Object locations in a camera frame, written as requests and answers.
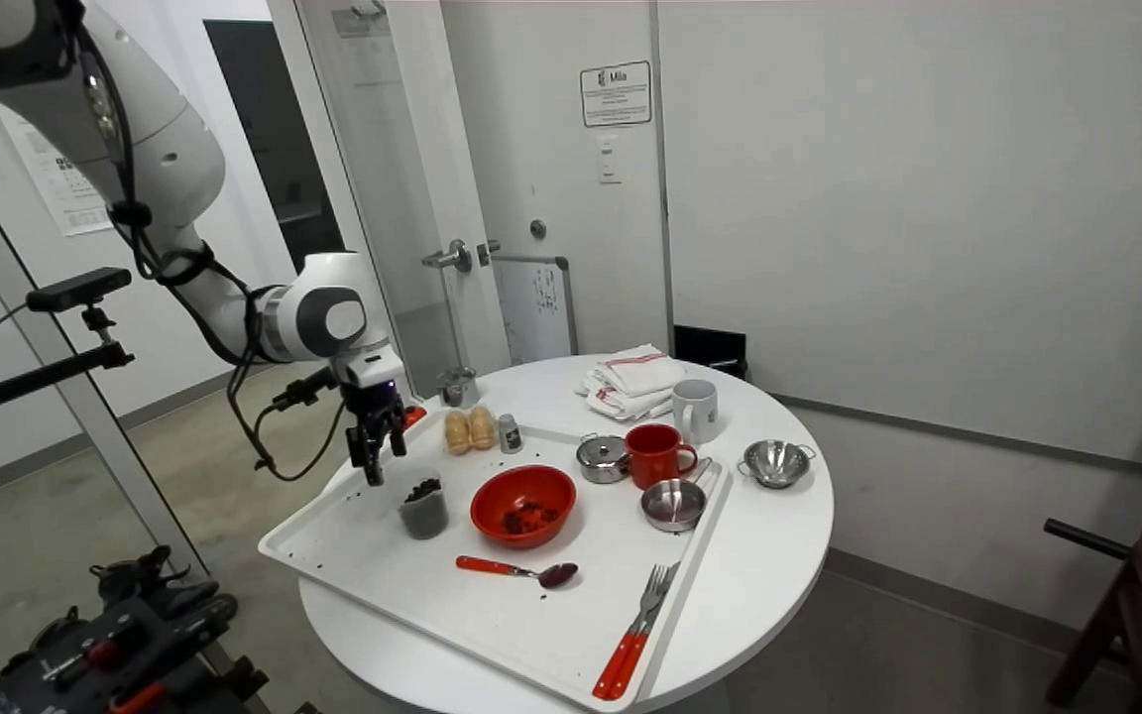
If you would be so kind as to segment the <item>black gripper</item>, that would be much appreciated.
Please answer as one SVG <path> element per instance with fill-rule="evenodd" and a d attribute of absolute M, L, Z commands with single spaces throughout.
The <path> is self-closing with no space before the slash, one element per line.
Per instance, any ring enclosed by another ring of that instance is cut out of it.
<path fill-rule="evenodd" d="M 409 455 L 402 413 L 403 402 L 392 380 L 382 386 L 343 386 L 341 390 L 343 413 L 354 425 L 343 429 L 347 446 L 362 447 L 362 472 L 372 488 L 384 486 L 382 476 L 382 446 L 392 446 L 392 455 Z"/>

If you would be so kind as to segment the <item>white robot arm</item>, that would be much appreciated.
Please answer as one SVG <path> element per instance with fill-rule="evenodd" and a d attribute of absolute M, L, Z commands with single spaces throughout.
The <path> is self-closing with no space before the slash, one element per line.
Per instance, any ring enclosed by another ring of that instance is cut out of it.
<path fill-rule="evenodd" d="M 96 0 L 0 0 L 0 102 L 34 126 L 103 197 L 133 269 L 170 289 L 234 369 L 317 361 L 272 413 L 341 394 L 347 464 L 382 486 L 403 454 L 402 369 L 363 307 L 354 250 L 310 255 L 293 283 L 248 286 L 197 233 L 227 154 L 154 64 Z"/>

